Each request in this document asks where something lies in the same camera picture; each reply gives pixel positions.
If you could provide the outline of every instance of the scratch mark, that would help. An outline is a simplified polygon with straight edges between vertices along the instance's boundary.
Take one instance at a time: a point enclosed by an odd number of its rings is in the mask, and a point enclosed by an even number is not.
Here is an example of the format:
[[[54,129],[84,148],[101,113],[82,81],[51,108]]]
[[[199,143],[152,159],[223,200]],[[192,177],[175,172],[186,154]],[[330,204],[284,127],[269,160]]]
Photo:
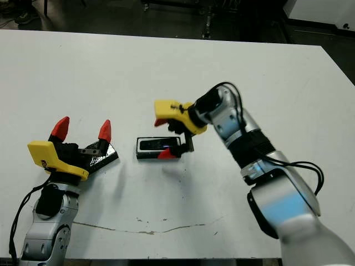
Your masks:
[[[166,231],[162,231],[162,232],[157,232],[157,233],[167,233],[167,232],[171,232],[171,231],[174,231],[174,230],[177,230],[177,229],[189,228],[189,227],[194,227],[194,226],[205,226],[205,225],[206,225],[205,223],[200,223],[200,224],[192,224],[190,226],[178,226],[178,227],[175,227],[175,228],[172,228],[172,229],[169,229],[169,230],[166,230]]]
[[[129,232],[129,233],[137,233],[137,234],[150,234],[150,235],[154,235],[155,233],[157,232],[154,232],[154,231],[150,231],[150,232],[147,232],[147,231],[139,231],[139,232]]]
[[[128,230],[117,230],[117,229],[112,229],[112,228],[108,228],[108,227],[102,227],[102,226],[94,226],[92,224],[87,224],[87,223],[79,223],[79,222],[73,222],[75,224],[81,224],[83,226],[90,226],[90,227],[93,227],[93,228],[99,228],[99,229],[105,229],[105,230],[110,230],[110,231],[116,231],[116,232],[122,232],[122,233],[131,233],[131,234],[148,234],[148,235],[155,235],[155,234],[164,234],[164,233],[169,233],[171,231],[174,231],[174,230],[178,230],[178,229],[184,229],[184,228],[190,228],[190,227],[195,227],[195,226],[208,226],[210,224],[213,224],[217,221],[219,221],[220,219],[223,219],[224,216],[221,216],[220,218],[218,219],[215,219],[214,221],[210,222],[210,223],[197,223],[197,224],[192,224],[192,225],[189,225],[189,226],[178,226],[178,227],[174,227],[172,229],[169,229],[169,230],[166,230],[166,231],[128,231]]]
[[[105,230],[110,230],[110,231],[116,231],[116,229],[108,228],[108,227],[102,227],[102,226],[94,226],[92,224],[87,224],[87,223],[78,223],[78,222],[73,222],[75,224],[81,224],[82,226],[90,226],[94,228],[99,228],[99,229],[105,229]]]

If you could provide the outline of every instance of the floor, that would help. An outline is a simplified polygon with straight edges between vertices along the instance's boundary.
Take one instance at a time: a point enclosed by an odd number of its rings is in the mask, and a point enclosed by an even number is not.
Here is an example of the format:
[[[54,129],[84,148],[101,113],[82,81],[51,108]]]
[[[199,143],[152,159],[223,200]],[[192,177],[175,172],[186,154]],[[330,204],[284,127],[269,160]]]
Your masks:
[[[202,5],[208,6],[211,2],[219,0],[200,1]],[[231,3],[230,1],[224,0],[221,3],[228,4]],[[139,0],[85,0],[85,4],[86,6],[80,0],[49,0],[48,18],[46,18],[43,15],[43,0],[34,0],[33,5],[40,14],[39,20],[18,26],[11,20],[14,15],[0,15],[0,28],[188,39],[201,39],[205,30],[207,9],[190,10],[151,4],[149,9],[144,11]],[[260,10],[264,12],[259,12],[258,15],[249,13],[247,18],[230,14],[215,15],[211,23],[210,39],[321,45],[355,84],[354,37],[339,35],[331,29],[322,27],[294,25],[289,21],[285,22],[285,18],[276,12],[264,8]],[[9,265],[8,263],[8,259],[0,259],[0,265]],[[111,266],[141,263],[140,260],[129,262],[68,260],[65,265],[107,264],[108,266],[110,264]],[[160,260],[145,261],[144,265],[278,266],[282,263],[279,259],[170,260],[168,262]]]

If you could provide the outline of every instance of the shoe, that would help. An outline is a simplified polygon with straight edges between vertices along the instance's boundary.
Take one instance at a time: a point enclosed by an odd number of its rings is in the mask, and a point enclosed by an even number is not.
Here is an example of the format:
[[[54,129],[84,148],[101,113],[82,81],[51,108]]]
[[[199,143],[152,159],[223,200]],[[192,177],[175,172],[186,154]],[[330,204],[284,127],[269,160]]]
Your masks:
[[[15,18],[15,22],[19,25],[25,25],[30,23],[31,21],[38,19],[39,15],[37,11],[31,7],[31,8],[26,8],[21,15],[19,15],[17,18]]]

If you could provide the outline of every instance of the chair leg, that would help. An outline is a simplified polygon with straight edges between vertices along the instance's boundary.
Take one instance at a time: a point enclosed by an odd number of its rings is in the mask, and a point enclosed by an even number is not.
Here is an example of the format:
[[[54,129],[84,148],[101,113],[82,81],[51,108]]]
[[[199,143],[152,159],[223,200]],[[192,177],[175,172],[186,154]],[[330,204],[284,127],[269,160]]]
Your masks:
[[[44,11],[43,11],[43,13],[44,13],[44,15],[46,17],[48,17],[47,16],[47,7],[48,7],[48,0],[44,0]]]

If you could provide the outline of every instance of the phone screen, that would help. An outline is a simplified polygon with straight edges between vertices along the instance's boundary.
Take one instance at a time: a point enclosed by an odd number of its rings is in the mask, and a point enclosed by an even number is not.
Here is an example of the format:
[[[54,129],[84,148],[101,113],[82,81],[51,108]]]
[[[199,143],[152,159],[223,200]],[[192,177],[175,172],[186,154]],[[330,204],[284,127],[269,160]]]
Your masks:
[[[141,150],[165,150],[169,147],[177,146],[178,139],[176,137],[164,137],[152,140],[143,140],[140,142]]]

